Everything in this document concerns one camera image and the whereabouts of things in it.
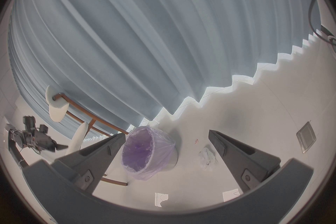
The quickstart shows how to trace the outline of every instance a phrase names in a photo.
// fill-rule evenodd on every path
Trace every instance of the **floor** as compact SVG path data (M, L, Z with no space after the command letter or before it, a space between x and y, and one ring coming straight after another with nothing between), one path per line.
M213 129L280 157L281 165L296 158L314 168L305 192L282 221L287 222L321 183L336 152L335 69L329 47L310 36L303 48L293 47L291 55L279 54L276 65L258 65L254 78L234 76L232 87L208 88L200 103L185 100L174 115L163 109L154 121L144 120L142 125L159 128L175 139L179 157L174 169L147 181L134 180L121 167L119 152L107 178L128 186L101 182L93 194L137 209L184 211L223 203L224 192L242 193L208 140ZM317 140L303 154L296 133L308 121ZM212 171L200 167L198 153L204 147L216 157ZM159 207L155 199L161 196Z

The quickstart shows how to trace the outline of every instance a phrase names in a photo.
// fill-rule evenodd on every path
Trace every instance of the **blue-gray curtain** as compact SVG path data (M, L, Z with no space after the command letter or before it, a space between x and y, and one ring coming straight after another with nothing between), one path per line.
M309 3L15 0L10 62L24 99L65 136L78 123L68 116L51 121L48 85L127 129L162 107L173 114L185 97L199 101L206 87L230 86L232 75L253 76L258 62L276 63L278 53L301 47L311 33ZM317 6L312 21L320 27Z

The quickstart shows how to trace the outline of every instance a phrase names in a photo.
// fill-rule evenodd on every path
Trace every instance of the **trash can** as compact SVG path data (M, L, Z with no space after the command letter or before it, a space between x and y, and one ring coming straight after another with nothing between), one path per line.
M162 169L173 168L176 162L175 141L165 132L141 126L128 134L121 164L135 179L148 180Z

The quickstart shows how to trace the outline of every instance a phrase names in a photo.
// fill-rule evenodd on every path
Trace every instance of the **white crumpled plastic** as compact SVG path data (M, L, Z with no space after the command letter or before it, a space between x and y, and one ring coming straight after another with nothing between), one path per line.
M198 153L198 157L201 163L201 168L204 171L212 171L212 167L216 163L216 158L207 147L203 148L202 151Z
M175 141L150 126L133 129L123 146L121 164L135 179L148 180L169 162Z

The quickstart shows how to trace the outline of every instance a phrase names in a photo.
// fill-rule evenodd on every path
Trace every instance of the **square metal floor box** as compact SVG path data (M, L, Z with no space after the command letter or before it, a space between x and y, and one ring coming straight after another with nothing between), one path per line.
M305 153L316 141L316 136L310 122L307 122L296 134L302 153Z

